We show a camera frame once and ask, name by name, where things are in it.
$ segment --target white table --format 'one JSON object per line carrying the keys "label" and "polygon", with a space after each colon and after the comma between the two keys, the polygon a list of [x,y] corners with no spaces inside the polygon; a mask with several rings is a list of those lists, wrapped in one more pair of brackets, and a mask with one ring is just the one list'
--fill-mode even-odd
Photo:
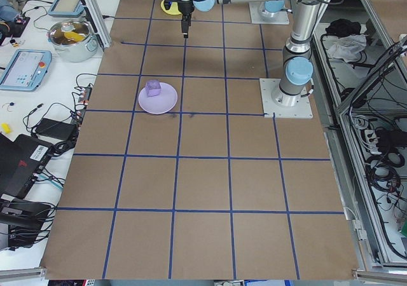
{"label": "white table", "polygon": [[[103,15],[114,16],[119,0],[97,1],[99,2],[99,8]],[[29,1],[25,5],[24,11],[39,5],[43,5],[47,9],[50,6],[50,4],[39,1]],[[81,63],[71,63],[62,60],[56,54],[51,43],[48,42],[46,31],[39,30],[34,26],[34,20],[43,14],[44,9],[42,8],[28,12],[27,16],[31,17],[31,21],[29,22],[22,37],[17,39],[22,42],[19,47],[21,49],[49,50],[52,52],[52,63],[50,64],[50,68],[45,75],[43,82],[34,92],[0,91],[0,123],[7,123],[10,125],[13,131],[7,136],[11,140],[14,140],[21,133],[28,134],[25,130],[24,124],[22,123],[22,118],[38,104],[44,105],[30,117],[30,124],[35,124],[45,113],[50,104],[54,102],[60,102],[73,108],[71,92],[74,91],[73,87],[76,86],[75,77],[84,72],[97,74],[100,66],[103,53],[100,48],[92,58],[89,58]],[[36,22],[36,25],[38,27],[49,29],[53,24],[61,21],[64,21],[64,18],[55,18],[47,15],[39,19]],[[107,28],[110,31],[113,24],[113,19],[108,18],[105,21]],[[16,48],[12,47],[10,44],[0,47],[0,66],[7,66],[15,50]],[[79,84],[83,86],[93,83],[94,81],[95,76],[81,76],[79,78]],[[7,105],[5,104],[10,102],[15,103],[15,105],[12,107],[10,106],[10,111],[7,111]],[[57,120],[62,120],[66,116],[67,109],[61,106],[54,107],[50,113],[47,114],[47,118]],[[55,139],[47,140],[50,142],[58,142]],[[52,159],[47,165],[47,169],[49,169],[49,171],[55,174],[57,177],[64,178],[69,168],[72,154],[73,151],[71,150],[59,158]],[[61,190],[59,188],[55,187],[51,183],[42,182],[41,184],[35,184],[25,199],[30,201],[47,201],[57,204],[60,194]],[[19,248],[14,252],[8,250],[0,252],[0,270],[28,269],[38,267],[45,249],[45,245],[46,240],[43,240],[29,249]],[[35,283],[35,285],[46,285],[46,282],[42,281],[39,284]]]}

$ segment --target laptop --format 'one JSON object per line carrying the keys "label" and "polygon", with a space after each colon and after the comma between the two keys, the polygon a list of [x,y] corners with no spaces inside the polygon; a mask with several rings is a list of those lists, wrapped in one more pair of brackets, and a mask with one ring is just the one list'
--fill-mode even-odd
{"label": "laptop", "polygon": [[0,133],[0,196],[8,194],[25,198],[51,159],[53,144],[28,135],[19,135],[15,141]]}

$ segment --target yellow base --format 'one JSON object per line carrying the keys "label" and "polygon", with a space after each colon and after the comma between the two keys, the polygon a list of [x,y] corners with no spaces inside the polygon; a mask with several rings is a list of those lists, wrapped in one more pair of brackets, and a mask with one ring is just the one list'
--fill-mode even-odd
{"label": "yellow base", "polygon": [[164,0],[161,1],[161,9],[164,11],[164,13],[168,14],[168,15],[180,15],[181,13],[178,10],[178,3],[173,2],[171,4],[171,7],[169,10],[166,10],[164,7]]}

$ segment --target plate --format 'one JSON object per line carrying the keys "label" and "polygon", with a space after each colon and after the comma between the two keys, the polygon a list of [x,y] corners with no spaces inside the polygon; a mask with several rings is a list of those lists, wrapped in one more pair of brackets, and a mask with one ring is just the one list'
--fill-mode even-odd
{"label": "plate", "polygon": [[177,103],[178,95],[173,86],[161,83],[161,93],[155,97],[147,96],[143,88],[139,94],[139,104],[142,110],[151,114],[162,114],[170,111]]}

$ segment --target purple cube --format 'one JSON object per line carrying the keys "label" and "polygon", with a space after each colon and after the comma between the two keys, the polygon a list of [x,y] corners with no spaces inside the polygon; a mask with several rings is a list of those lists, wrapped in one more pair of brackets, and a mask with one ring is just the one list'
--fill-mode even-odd
{"label": "purple cube", "polygon": [[150,79],[149,81],[147,81],[146,91],[148,97],[155,97],[156,95],[159,95],[161,92],[160,81],[158,81],[157,79]]}

